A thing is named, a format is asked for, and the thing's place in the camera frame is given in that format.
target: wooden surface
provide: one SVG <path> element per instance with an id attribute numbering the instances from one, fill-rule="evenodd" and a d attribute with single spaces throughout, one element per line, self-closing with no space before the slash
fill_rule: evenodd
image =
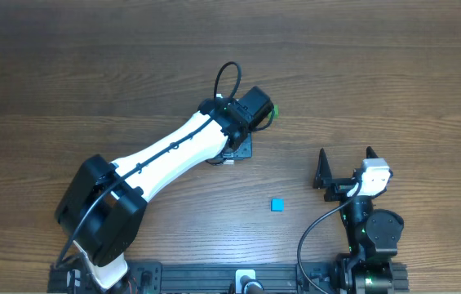
<path id="1" fill-rule="evenodd" d="M 129 259 L 295 263 L 336 205 L 311 188 L 318 150 L 349 176 L 372 145 L 395 172 L 376 204 L 405 219 L 395 260 L 411 289 L 461 291 L 460 0 L 0 0 L 0 291 L 46 290 L 66 239 L 53 212 L 80 163 L 174 131 L 227 60 L 244 70 L 237 96 L 259 85 L 280 118 L 251 160 L 167 186 Z M 303 255 L 347 250 L 334 216 Z"/>

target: green block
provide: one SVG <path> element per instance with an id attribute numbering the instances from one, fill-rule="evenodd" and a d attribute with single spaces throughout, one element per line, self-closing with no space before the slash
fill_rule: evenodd
<path id="1" fill-rule="evenodd" d="M 273 115 L 273 118 L 278 118 L 278 117 L 279 117 L 279 108 L 277 107 L 277 105 L 273 105 L 273 110 L 276 112 L 276 113 Z"/>

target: wood grain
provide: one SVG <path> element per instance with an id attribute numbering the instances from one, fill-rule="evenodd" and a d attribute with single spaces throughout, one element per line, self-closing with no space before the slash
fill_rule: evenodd
<path id="1" fill-rule="evenodd" d="M 188 120 L 237 60 L 280 118 L 254 157 L 199 165 L 145 212 L 130 259 L 294 263 L 334 204 L 311 189 L 372 145 L 395 172 L 412 291 L 461 291 L 461 1 L 0 0 L 0 291 L 43 292 L 65 236 L 52 214 L 79 164 L 132 154 Z M 223 92 L 233 85 L 225 74 Z M 286 210 L 271 213 L 269 200 Z M 306 261 L 345 252 L 327 220 Z"/>

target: small blue block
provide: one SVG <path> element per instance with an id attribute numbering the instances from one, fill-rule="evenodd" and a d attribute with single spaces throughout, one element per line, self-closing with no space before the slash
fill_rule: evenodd
<path id="1" fill-rule="evenodd" d="M 285 209 L 285 204 L 282 199 L 272 199 L 272 211 L 273 212 L 282 212 Z"/>

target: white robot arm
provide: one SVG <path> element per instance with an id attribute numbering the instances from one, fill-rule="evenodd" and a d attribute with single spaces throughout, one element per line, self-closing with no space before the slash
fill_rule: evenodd
<path id="1" fill-rule="evenodd" d="M 215 93 L 228 65 L 236 64 L 227 63 L 219 71 Z M 74 244 L 102 290 L 119 284 L 128 271 L 123 252 L 137 235 L 147 203 L 189 168 L 224 149 L 238 149 L 273 111 L 272 101 L 258 87 L 233 99 L 238 85 L 229 98 L 214 94 L 205 100 L 181 128 L 136 154 L 111 163 L 99 155 L 87 159 L 55 212 L 69 235 L 55 267 L 64 264 L 63 257 Z"/>

